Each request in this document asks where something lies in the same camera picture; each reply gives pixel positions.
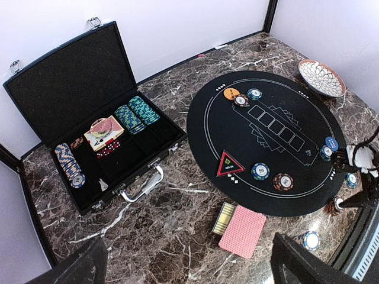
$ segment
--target poker chip case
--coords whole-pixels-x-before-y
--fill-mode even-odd
[[[117,195],[133,202],[149,193],[163,179],[159,161],[187,137],[138,90],[116,22],[95,26],[45,54],[15,72],[4,88],[49,149],[82,215],[102,209]],[[101,159],[84,139],[71,151],[85,175],[85,183],[80,188],[71,187],[54,153],[56,146],[70,145],[84,137],[95,120],[114,116],[116,109],[136,96],[160,118],[135,134],[124,127],[117,138],[119,147]],[[129,197],[125,188],[153,168],[158,172],[146,187],[135,198]],[[103,191],[105,183],[108,188]]]

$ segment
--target bowl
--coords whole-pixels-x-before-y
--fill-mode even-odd
[[[300,61],[298,69],[312,90],[331,98],[339,98],[346,93],[343,80],[325,64],[305,59]]]

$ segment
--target red playing card deck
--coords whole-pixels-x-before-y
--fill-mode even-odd
[[[237,206],[219,246],[231,253],[251,259],[266,223],[266,216]]]

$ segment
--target all in triangle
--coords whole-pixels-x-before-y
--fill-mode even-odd
[[[226,176],[231,173],[244,172],[246,169],[236,161],[227,151],[224,150],[221,155],[221,161],[219,170],[217,171],[217,177]]]

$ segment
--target black case lid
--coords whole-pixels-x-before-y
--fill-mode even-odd
[[[42,142],[54,146],[137,84],[111,22],[45,54],[4,88]]]

